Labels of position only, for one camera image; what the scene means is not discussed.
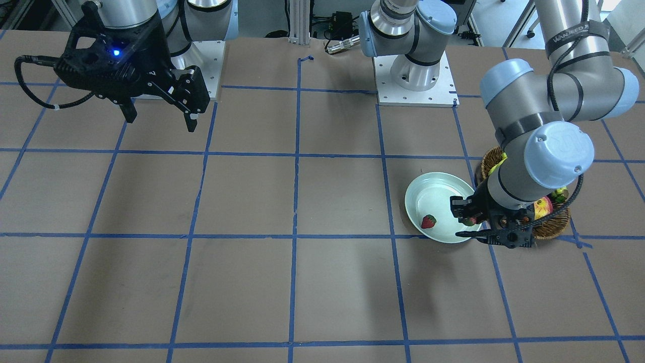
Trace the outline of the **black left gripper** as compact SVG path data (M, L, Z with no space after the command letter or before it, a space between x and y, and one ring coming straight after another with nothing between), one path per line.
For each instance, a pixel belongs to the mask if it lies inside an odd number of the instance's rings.
M498 204L488 191L487 184L479 184L473 195L450 196L450 211L458 222L463 224L465 218L476 217L480 224L488 221L490 228L478 231L459 231L459 237L473 237L488 245L505 246L509 249L531 248L534 246L532 234L534 210L507 209Z

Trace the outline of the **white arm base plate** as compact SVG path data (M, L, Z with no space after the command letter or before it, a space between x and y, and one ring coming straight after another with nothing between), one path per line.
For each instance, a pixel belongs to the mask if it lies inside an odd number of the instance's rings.
M421 66L405 55L373 59L378 103L383 106L459 106L454 78L444 52L440 62Z
M223 72L225 41L193 42L184 53L172 57L171 62L178 69L195 65L200 68L210 100L218 97Z

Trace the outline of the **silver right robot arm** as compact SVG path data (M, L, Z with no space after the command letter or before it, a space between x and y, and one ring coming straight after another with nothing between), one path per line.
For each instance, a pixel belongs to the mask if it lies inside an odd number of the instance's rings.
M119 106L127 122L134 97L156 96L184 115L192 133L207 110L205 62L186 56L200 41L239 34L236 1L87 1L53 64L69 87Z

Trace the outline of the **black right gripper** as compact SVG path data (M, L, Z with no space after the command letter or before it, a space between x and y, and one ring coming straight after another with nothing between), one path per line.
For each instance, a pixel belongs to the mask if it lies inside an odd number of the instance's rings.
M138 111L132 99L157 96L184 113L187 131L198 125L209 97L199 67L173 65L168 38L186 28L186 3L83 3L66 47L53 65L69 87L110 99L127 124Z

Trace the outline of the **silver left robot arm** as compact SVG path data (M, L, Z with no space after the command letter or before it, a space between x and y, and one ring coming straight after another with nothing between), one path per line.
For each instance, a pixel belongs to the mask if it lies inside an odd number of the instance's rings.
M578 181L578 195L595 149L576 122L622 115L636 102L638 78L613 65L595 1L534 2L550 72L539 75L523 59L493 66L480 82L495 137L507 158L469 196L442 193L437 223L413 225L431 239L456 243L474 238L488 245L529 248L535 226L564 212L537 218L534 204ZM375 1L358 21L362 52L390 57L385 84L404 101L428 96L443 70L441 59L456 14L441 1Z

